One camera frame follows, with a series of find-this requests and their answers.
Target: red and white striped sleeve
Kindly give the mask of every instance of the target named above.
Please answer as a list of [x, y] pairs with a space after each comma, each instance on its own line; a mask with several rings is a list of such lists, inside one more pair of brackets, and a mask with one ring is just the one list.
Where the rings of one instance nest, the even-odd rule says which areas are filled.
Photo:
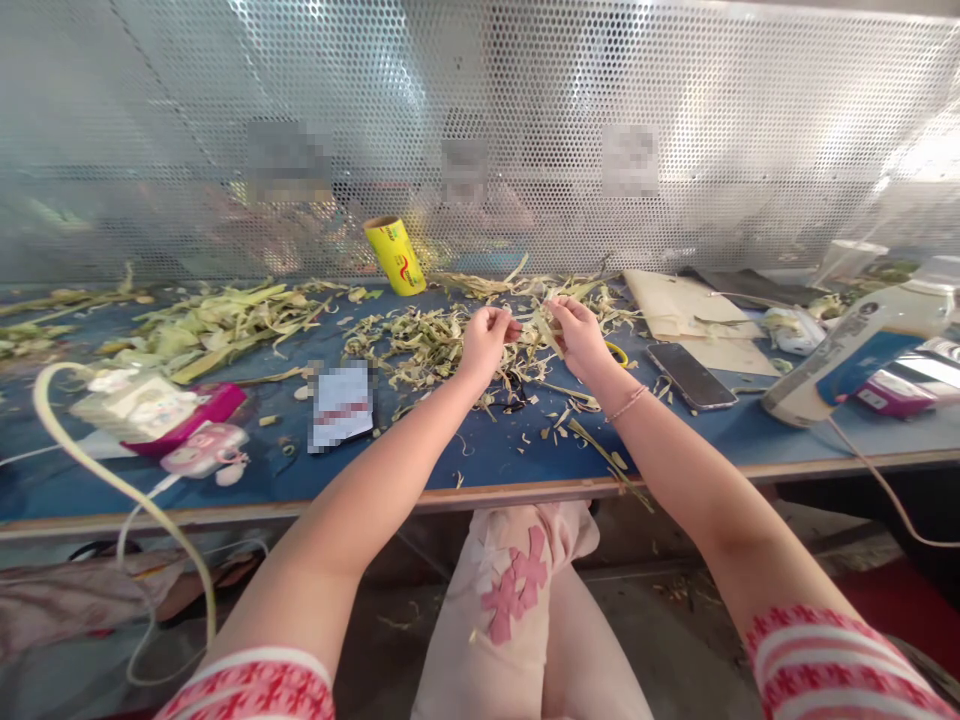
[[334, 720], [330, 675], [309, 653], [262, 647], [204, 668], [155, 720]]
[[747, 651], [773, 720], [960, 718], [883, 635], [832, 610], [774, 608]]

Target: bracelet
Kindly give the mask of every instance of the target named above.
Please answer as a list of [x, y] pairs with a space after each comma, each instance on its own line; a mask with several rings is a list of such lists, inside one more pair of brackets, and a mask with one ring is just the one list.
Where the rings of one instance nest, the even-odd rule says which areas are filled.
[[621, 415], [623, 415], [627, 410], [630, 409], [630, 406], [633, 405], [633, 404], [637, 401], [637, 398], [639, 398], [641, 395], [643, 395], [643, 393], [644, 393], [644, 391], [645, 391], [646, 389], [647, 389], [647, 386], [646, 386], [646, 385], [641, 385], [640, 387], [638, 387], [638, 388], [636, 389], [636, 391], [633, 393], [633, 395], [630, 396], [630, 399], [627, 400], [627, 404], [624, 405], [624, 406], [623, 406], [622, 408], [620, 408], [619, 410], [617, 410], [613, 415], [611, 415], [610, 417], [608, 417], [606, 421], [607, 421], [607, 422], [613, 422], [613, 421], [616, 420], [618, 417], [620, 417]]

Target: black phone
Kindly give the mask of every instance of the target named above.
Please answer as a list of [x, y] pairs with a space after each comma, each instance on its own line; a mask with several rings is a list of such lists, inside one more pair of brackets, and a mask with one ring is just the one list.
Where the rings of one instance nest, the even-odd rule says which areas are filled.
[[718, 410], [736, 404], [737, 396], [717, 380], [699, 360], [679, 343], [647, 347], [647, 355], [664, 375], [673, 380], [687, 404], [697, 411]]

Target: yellow can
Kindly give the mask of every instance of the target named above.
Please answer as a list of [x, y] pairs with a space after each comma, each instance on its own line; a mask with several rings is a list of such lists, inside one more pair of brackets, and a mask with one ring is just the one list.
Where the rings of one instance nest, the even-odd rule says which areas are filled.
[[397, 295], [416, 295], [426, 289], [427, 283], [403, 220], [395, 215], [374, 218], [363, 224], [363, 231]]

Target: pink device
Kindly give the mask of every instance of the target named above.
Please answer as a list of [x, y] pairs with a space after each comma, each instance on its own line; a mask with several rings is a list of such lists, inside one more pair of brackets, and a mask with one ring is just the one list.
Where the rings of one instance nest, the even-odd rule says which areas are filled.
[[191, 390], [197, 393], [200, 405], [193, 414], [159, 440], [149, 443], [120, 443], [128, 450], [146, 457], [163, 457], [183, 445], [204, 425], [227, 420], [247, 399], [247, 394], [232, 383], [206, 383]]
[[937, 403], [937, 396], [886, 370], [878, 371], [857, 391], [857, 398], [880, 415], [906, 419]]
[[246, 462], [239, 448], [250, 437], [236, 425], [206, 425], [183, 445], [160, 461], [160, 467], [172, 475], [199, 480], [224, 464]]

